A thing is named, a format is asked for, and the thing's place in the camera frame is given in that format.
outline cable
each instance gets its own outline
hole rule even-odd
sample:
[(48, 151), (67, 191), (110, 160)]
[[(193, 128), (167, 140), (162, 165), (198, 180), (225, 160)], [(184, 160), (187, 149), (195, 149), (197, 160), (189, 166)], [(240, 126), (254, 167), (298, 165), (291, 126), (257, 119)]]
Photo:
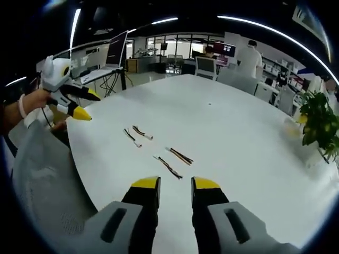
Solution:
[(103, 77), (103, 80), (104, 80), (104, 82), (99, 87), (106, 90), (104, 97), (107, 97), (108, 90), (109, 90), (109, 88), (107, 86), (107, 78)]
[(108, 96), (111, 95), (112, 91), (116, 94), (116, 91), (114, 91), (113, 88), (115, 87), (115, 85), (116, 85), (116, 83), (118, 81), (118, 78), (119, 78), (119, 74), (115, 74), (114, 81), (113, 81), (113, 83), (112, 83), (112, 85), (110, 87), (110, 91), (109, 91)]
[(131, 81), (131, 85), (134, 86), (132, 80), (127, 76), (126, 72), (125, 72), (125, 76), (128, 78), (129, 81)]
[(46, 118), (46, 121), (47, 121), (47, 123), (48, 123), (49, 127), (50, 127), (50, 128), (52, 128), (52, 125), (49, 123), (49, 121), (48, 121), (48, 119), (47, 119), (47, 116), (46, 116), (46, 114), (44, 113), (44, 110), (43, 110), (43, 108), (41, 108), (41, 109), (42, 109), (42, 112), (43, 112), (44, 118)]

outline desk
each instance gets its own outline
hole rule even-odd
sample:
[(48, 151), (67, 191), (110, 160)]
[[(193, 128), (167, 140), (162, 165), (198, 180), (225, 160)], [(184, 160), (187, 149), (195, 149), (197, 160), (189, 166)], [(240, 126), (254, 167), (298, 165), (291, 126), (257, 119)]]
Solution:
[[(270, 85), (268, 85), (268, 84), (266, 84), (266, 83), (264, 83), (264, 82), (258, 82), (258, 86), (263, 86), (263, 87), (265, 87), (265, 88), (271, 90), (271, 91), (272, 91), (273, 93), (275, 93), (276, 95), (279, 94), (279, 90), (278, 90), (278, 89), (276, 89), (275, 87), (270, 86)], [(300, 108), (300, 107), (301, 107), (301, 105), (300, 105), (299, 103), (297, 103), (296, 101), (294, 101), (294, 100), (293, 100), (293, 106), (295, 106), (296, 108)]]
[[(266, 223), (280, 242), (303, 246), (322, 225), (338, 193), (335, 164), (306, 169), (281, 134), (282, 111), (233, 87), (181, 75), (122, 91), (86, 108), (91, 121), (67, 120), (73, 158), (98, 210), (120, 201), (136, 180), (161, 176), (153, 253), (198, 253), (191, 177), (218, 183)], [(154, 136), (133, 132), (132, 125)], [(137, 148), (124, 128), (142, 143)], [(165, 150), (192, 158), (191, 166)], [(166, 160), (176, 179), (158, 160)]]

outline monitor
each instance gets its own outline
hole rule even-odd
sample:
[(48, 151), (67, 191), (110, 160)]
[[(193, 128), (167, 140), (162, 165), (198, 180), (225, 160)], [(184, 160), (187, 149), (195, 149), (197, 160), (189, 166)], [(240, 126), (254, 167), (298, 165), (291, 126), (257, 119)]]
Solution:
[(110, 46), (108, 48), (106, 64), (121, 66), (121, 58), (125, 47), (127, 32), (128, 31), (124, 31), (109, 40)]
[(203, 55), (203, 53), (200, 53), (199, 51), (192, 50), (192, 58), (196, 58)]
[(214, 53), (218, 53), (224, 56), (234, 57), (235, 46), (226, 43), (215, 42), (213, 44), (213, 51)]
[(168, 43), (161, 43), (160, 50), (167, 50)]

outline ceiling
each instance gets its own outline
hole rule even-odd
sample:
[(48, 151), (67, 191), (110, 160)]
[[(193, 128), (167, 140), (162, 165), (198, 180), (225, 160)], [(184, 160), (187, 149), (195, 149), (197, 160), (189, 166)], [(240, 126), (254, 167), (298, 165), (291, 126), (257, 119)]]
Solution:
[[(25, 1), (27, 6), (16, 8), (15, 17), (8, 19), (2, 10), (3, 34), (7, 65), (1, 78), (13, 80), (34, 72), (35, 63), (47, 55), (69, 48), (69, 37), (75, 9), (81, 8), (73, 45), (105, 39), (122, 30), (137, 28), (133, 37), (151, 36), (176, 32), (209, 32), (223, 34), (225, 31), (241, 34), (277, 48), (310, 67), (319, 75), (324, 69), (307, 53), (290, 41), (261, 28), (217, 18), (217, 15), (242, 17), (271, 26), (282, 31), (311, 49), (339, 76), (339, 63), (336, 61), (338, 49), (333, 48), (332, 63), (328, 62), (324, 45), (309, 31), (292, 21), (296, 1), (214, 1), (201, 4), (198, 1)], [(319, 18), (333, 46), (339, 38), (331, 27), (330, 20), (335, 16), (335, 8), (328, 4), (308, 5)], [(151, 22), (168, 17), (178, 17), (174, 22), (151, 25)], [(97, 29), (111, 29), (108, 34), (94, 35)]]

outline led strip light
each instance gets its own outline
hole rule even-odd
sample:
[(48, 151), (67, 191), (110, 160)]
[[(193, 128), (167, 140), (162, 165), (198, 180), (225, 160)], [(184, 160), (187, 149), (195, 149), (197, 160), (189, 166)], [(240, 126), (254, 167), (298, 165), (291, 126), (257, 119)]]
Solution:
[(74, 14), (74, 19), (73, 19), (73, 24), (72, 24), (72, 31), (70, 33), (70, 41), (69, 41), (69, 48), (71, 49), (73, 47), (73, 38), (74, 38), (74, 33), (76, 29), (76, 24), (78, 23), (78, 18), (80, 15), (81, 9), (77, 9)]
[(276, 29), (273, 29), (273, 28), (271, 28), (271, 27), (269, 27), (267, 25), (263, 25), (263, 24), (260, 24), (260, 23), (257, 23), (257, 22), (251, 21), (251, 20), (245, 20), (245, 19), (240, 19), (238, 17), (229, 17), (229, 16), (218, 16), (218, 18), (225, 19), (225, 20), (240, 21), (240, 22), (244, 22), (244, 23), (248, 23), (248, 24), (252, 24), (252, 25), (257, 25), (257, 26), (260, 26), (260, 27), (265, 28), (267, 30), (270, 30), (270, 31), (272, 31), (274, 33), (277, 33), (277, 34), (285, 37), (286, 39), (289, 39), (290, 41), (292, 41), (293, 43), (295, 43), (299, 47), (303, 48), (311, 56), (313, 56), (313, 58), (315, 58), (328, 71), (328, 73), (332, 76), (334, 81), (339, 85), (339, 80), (334, 76), (333, 72), (331, 72), (331, 70), (328, 68), (328, 66), (319, 57), (317, 57), (316, 54), (314, 54), (312, 51), (310, 51), (308, 48), (306, 48), (299, 41), (293, 39), (292, 37), (289, 37), (288, 35), (280, 32), (280, 31), (278, 31)]

